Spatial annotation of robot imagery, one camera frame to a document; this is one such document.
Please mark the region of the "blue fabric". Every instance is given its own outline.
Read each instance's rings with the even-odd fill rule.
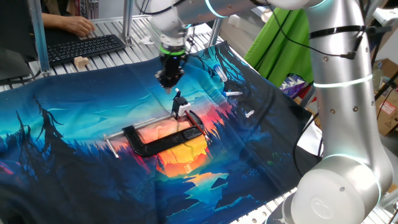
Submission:
[[[103,134],[171,110],[173,94],[154,77],[158,60],[0,93],[0,211],[27,223],[229,223],[297,185],[291,152],[310,115],[227,43],[192,55],[176,86],[210,140],[140,157],[120,138],[116,159]],[[298,160],[303,171],[315,162],[303,152]]]

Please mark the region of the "person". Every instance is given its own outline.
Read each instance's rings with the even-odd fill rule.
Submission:
[[[82,37],[95,30],[88,19],[70,16],[67,12],[68,0],[41,0],[41,4],[44,28],[61,29]]]

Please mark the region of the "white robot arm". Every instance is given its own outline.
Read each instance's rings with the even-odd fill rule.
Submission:
[[[160,29],[157,78],[173,87],[183,71],[185,24],[196,24],[273,4],[304,8],[310,26],[314,86],[323,126],[324,159],[307,172],[297,192],[267,224],[359,224],[392,184],[392,166],[377,131],[368,38],[358,0],[160,0],[152,1],[152,22]]]

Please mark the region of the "wooden block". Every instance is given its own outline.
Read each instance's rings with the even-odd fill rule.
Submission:
[[[83,68],[84,66],[86,66],[88,64],[89,64],[88,58],[83,58],[82,56],[75,57],[75,65],[76,65],[76,67]]]

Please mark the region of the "hand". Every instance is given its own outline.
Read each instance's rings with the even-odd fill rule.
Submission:
[[[61,28],[82,37],[95,30],[93,23],[81,16],[62,17]]]

